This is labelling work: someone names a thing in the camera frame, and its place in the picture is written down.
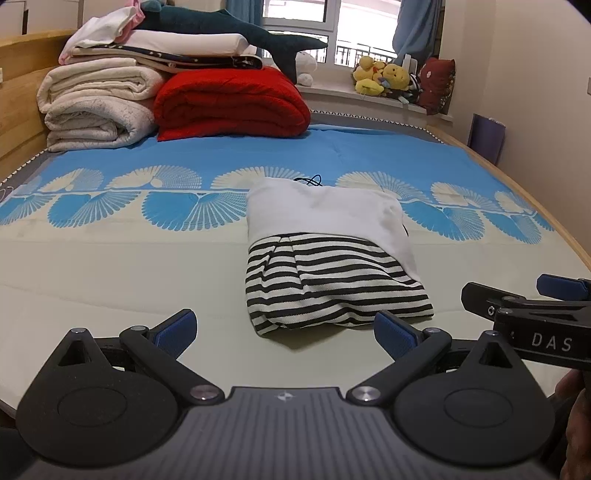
blue curtain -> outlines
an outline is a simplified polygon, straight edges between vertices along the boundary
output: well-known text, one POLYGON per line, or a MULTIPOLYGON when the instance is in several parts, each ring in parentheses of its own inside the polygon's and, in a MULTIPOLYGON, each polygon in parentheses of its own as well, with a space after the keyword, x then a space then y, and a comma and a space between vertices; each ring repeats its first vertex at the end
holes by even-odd
POLYGON ((262 25, 262 3, 264 0, 226 0, 226 10, 239 20, 259 27, 262 25))
POLYGON ((440 10, 441 0, 402 0, 392 39, 392 48, 398 54, 397 65, 402 65, 407 53, 419 66, 431 56, 440 10))

person's hand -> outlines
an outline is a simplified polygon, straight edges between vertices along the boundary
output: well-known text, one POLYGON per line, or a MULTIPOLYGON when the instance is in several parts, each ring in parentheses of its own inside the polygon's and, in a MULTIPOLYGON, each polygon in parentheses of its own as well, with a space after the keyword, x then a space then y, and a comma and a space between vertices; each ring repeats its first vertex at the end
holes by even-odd
POLYGON ((556 385, 554 392, 560 398, 574 395, 574 402, 566 427, 566 461, 560 480, 588 480, 591 478, 591 404, 585 397, 583 375, 571 370, 556 385))

shark plush toy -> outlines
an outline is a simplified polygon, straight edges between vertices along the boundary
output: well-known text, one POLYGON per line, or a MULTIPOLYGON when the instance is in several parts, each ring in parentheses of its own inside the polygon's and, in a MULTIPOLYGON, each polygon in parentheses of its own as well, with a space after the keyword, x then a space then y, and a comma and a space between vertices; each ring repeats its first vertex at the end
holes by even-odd
POLYGON ((183 7, 162 5, 159 0, 141 4, 145 20, 136 28, 185 34, 239 33, 250 45, 267 50, 275 65, 293 82, 297 81, 296 54, 302 50, 326 48, 317 38, 303 35, 272 34, 231 16, 227 10, 199 12, 183 7))

white blanket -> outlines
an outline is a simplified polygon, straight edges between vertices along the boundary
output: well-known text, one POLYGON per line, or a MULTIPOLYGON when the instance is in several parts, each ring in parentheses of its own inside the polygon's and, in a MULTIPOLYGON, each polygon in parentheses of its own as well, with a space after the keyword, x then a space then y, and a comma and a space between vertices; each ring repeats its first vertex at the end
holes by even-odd
POLYGON ((91 96, 56 102, 45 117, 51 130, 51 152, 119 148, 132 145, 154 132, 154 114, 146 102, 91 96))
POLYGON ((37 92, 37 105, 47 113, 57 100, 81 96, 115 96, 145 100, 156 96, 166 74, 139 66, 135 59, 99 59, 63 65, 50 71, 37 92))

bed edge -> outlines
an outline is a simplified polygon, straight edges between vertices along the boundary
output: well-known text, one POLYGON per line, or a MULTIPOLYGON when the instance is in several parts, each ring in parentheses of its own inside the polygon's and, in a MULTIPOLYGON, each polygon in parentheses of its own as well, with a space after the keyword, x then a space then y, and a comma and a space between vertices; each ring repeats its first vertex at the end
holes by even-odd
POLYGON ((591 270, 591 256, 585 251, 581 244, 577 242, 577 240, 568 232, 568 230, 556 219, 556 217, 554 217, 554 215, 552 215, 548 211, 548 209, 546 209, 540 202, 538 202, 531 193, 525 190, 509 175, 504 173, 499 168, 495 167, 487 159, 481 157, 478 153, 464 145, 457 138, 452 137, 451 135, 445 133, 437 127, 428 126, 426 127, 426 129, 447 145, 452 145, 454 147, 459 147, 463 149, 466 153, 468 153, 472 160, 478 163, 481 167, 488 170, 498 180, 503 182, 511 190, 513 190, 524 200, 526 200, 533 208, 535 208, 538 211, 538 213, 542 217, 544 217, 550 223, 550 225, 552 225, 552 227, 560 234, 564 241, 566 241, 569 247, 572 248, 574 252, 579 256, 579 258, 585 264, 585 266, 589 270, 591 270))

